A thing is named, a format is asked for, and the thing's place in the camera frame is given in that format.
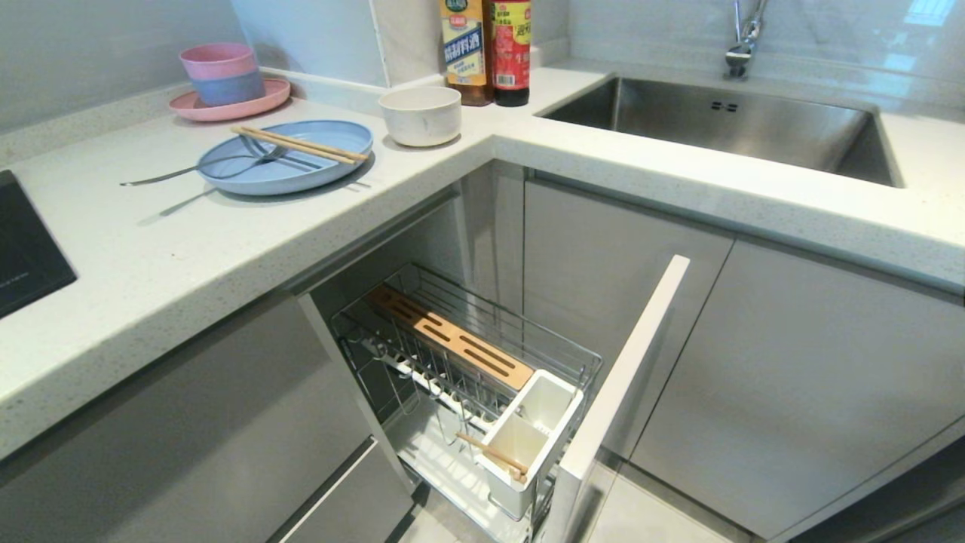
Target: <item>kitchen counter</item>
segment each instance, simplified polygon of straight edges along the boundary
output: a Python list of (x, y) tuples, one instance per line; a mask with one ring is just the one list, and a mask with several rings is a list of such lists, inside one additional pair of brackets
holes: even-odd
[(394, 144), (372, 115), (294, 100), (247, 123), (345, 119), (372, 129), (375, 145), (349, 178), (289, 196), (231, 196), (193, 173), (118, 186), (190, 164), (230, 136), (229, 124), (173, 116), (8, 164), (79, 278), (0, 321), (0, 458), (493, 159), (965, 292), (965, 124), (953, 114), (882, 113), (902, 189), (533, 116), (610, 69), (536, 70), (529, 105), (463, 108), (462, 135), (429, 150)]

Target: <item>stacked cups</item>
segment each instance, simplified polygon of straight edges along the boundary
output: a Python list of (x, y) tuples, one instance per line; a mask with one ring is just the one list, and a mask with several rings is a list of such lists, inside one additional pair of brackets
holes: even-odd
[(264, 96), (255, 51), (242, 43), (209, 43), (183, 51), (181, 63), (206, 105), (227, 105)]

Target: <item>blue divided plate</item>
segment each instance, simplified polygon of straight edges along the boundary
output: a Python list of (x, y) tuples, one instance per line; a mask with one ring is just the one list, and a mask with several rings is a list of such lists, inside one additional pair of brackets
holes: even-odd
[[(372, 132), (362, 125), (348, 121), (302, 121), (275, 125), (264, 130), (362, 155), (367, 155), (372, 150)], [(264, 151), (255, 147), (256, 144), (262, 146)], [(344, 164), (298, 151), (288, 151), (273, 162), (251, 167), (256, 162), (255, 157), (269, 153), (274, 148), (270, 143), (255, 142), (247, 137), (233, 137), (205, 153), (198, 163), (221, 157), (240, 157), (205, 166), (198, 172), (209, 183), (222, 190), (265, 196), (326, 185), (338, 181), (364, 163), (363, 160), (358, 160), (354, 164)]]

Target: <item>pink plate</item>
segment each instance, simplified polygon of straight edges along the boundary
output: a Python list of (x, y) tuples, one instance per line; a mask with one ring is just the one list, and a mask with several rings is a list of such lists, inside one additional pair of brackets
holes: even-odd
[(192, 121), (230, 121), (231, 119), (250, 117), (274, 109), (284, 103), (289, 98), (290, 93), (291, 83), (286, 80), (266, 79), (264, 81), (264, 96), (258, 99), (211, 107), (205, 105), (198, 98), (197, 92), (191, 91), (171, 100), (169, 107), (181, 117)]

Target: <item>fork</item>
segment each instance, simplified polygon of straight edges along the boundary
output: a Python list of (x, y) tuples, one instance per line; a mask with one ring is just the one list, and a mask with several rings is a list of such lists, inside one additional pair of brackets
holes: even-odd
[(254, 158), (254, 159), (255, 159), (255, 163), (254, 163), (254, 164), (248, 166), (247, 168), (244, 168), (243, 170), (241, 170), (241, 171), (239, 171), (239, 172), (235, 172), (235, 173), (233, 173), (233, 174), (231, 174), (231, 175), (227, 175), (227, 176), (224, 176), (224, 177), (209, 176), (209, 177), (215, 177), (216, 179), (228, 179), (228, 178), (234, 177), (234, 176), (236, 176), (236, 175), (241, 175), (241, 174), (243, 174), (244, 172), (246, 172), (246, 171), (254, 168), (255, 166), (260, 166), (260, 165), (262, 165), (262, 164), (264, 164), (264, 163), (266, 163), (266, 162), (272, 162), (272, 161), (274, 161), (274, 160), (277, 160), (277, 159), (281, 158), (282, 155), (284, 155), (285, 152), (287, 152), (287, 151), (288, 151), (288, 149), (286, 149), (286, 148), (284, 148), (284, 147), (276, 147), (276, 148), (272, 149), (269, 153), (265, 153), (264, 155), (261, 155), (261, 156), (259, 156), (259, 157), (252, 157), (251, 155), (232, 155), (232, 156), (230, 156), (230, 157), (215, 158), (214, 160), (208, 160), (207, 162), (202, 162), (202, 163), (200, 163), (200, 164), (191, 166), (190, 168), (184, 168), (183, 170), (178, 170), (177, 172), (171, 172), (171, 173), (169, 173), (169, 174), (164, 174), (164, 175), (161, 175), (161, 176), (152, 177), (152, 178), (150, 178), (150, 179), (145, 179), (145, 180), (142, 180), (142, 181), (130, 181), (130, 182), (127, 182), (127, 183), (121, 183), (120, 185), (121, 185), (121, 186), (150, 185), (151, 183), (157, 183), (157, 182), (159, 182), (159, 181), (165, 181), (165, 180), (168, 180), (168, 179), (177, 177), (177, 176), (179, 176), (179, 175), (186, 174), (186, 173), (188, 173), (188, 172), (193, 172), (194, 170), (198, 170), (198, 169), (204, 168), (205, 166), (208, 166), (208, 165), (211, 165), (211, 164), (215, 164), (215, 163), (217, 163), (217, 162), (222, 162), (222, 161), (224, 161), (224, 160), (231, 160), (231, 159), (234, 159), (234, 158)]

